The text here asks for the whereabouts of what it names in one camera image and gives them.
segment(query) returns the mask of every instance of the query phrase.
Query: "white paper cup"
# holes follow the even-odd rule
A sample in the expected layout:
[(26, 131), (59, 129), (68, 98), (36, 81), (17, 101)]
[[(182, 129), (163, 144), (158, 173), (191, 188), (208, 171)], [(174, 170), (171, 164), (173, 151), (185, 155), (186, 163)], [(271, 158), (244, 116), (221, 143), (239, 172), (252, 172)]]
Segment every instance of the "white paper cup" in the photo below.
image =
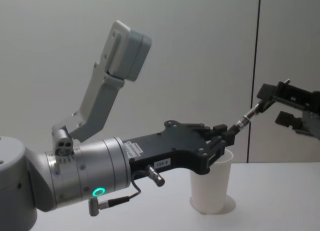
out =
[(233, 158), (234, 154), (225, 149), (224, 155), (210, 166), (208, 174), (190, 171), (190, 203), (199, 213), (214, 215), (224, 208)]

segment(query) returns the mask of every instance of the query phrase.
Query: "table surface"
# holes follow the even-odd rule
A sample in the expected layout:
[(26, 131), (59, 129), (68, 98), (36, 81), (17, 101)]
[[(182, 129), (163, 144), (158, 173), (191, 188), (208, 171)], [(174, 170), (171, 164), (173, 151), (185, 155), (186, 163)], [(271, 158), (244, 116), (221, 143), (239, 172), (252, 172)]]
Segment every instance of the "table surface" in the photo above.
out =
[[(320, 230), (320, 163), (232, 164), (227, 194), (235, 201), (229, 213), (202, 215), (189, 203), (189, 171), (162, 173), (157, 187), (137, 181), (142, 193), (90, 217), (86, 201), (48, 213), (38, 212), (32, 231), (318, 231)], [(103, 196), (134, 193), (129, 187)]]

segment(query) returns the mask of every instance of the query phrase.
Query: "metal cylinder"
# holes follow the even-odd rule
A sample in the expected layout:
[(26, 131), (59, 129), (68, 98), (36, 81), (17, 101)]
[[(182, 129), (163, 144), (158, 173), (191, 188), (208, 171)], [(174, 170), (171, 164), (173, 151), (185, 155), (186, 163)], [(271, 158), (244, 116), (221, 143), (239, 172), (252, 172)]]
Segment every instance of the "metal cylinder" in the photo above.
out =
[(68, 157), (47, 153), (57, 208), (130, 185), (130, 164), (122, 141), (109, 138), (74, 148)]
[(37, 220), (25, 152), (19, 140), (0, 138), (0, 230), (29, 231)]

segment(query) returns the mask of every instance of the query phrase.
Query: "cup rim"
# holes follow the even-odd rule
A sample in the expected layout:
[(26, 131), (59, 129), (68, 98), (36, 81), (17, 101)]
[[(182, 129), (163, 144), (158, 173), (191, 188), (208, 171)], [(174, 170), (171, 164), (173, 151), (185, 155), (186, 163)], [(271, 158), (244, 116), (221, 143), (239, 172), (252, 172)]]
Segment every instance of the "cup rim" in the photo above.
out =
[(229, 149), (224, 149), (224, 155), (226, 155), (226, 153), (228, 153), (230, 155), (230, 158), (228, 158), (227, 160), (224, 161), (219, 161), (219, 159), (217, 161), (214, 162), (214, 164), (224, 164), (227, 162), (230, 162), (233, 158), (234, 158), (234, 154), (229, 150)]

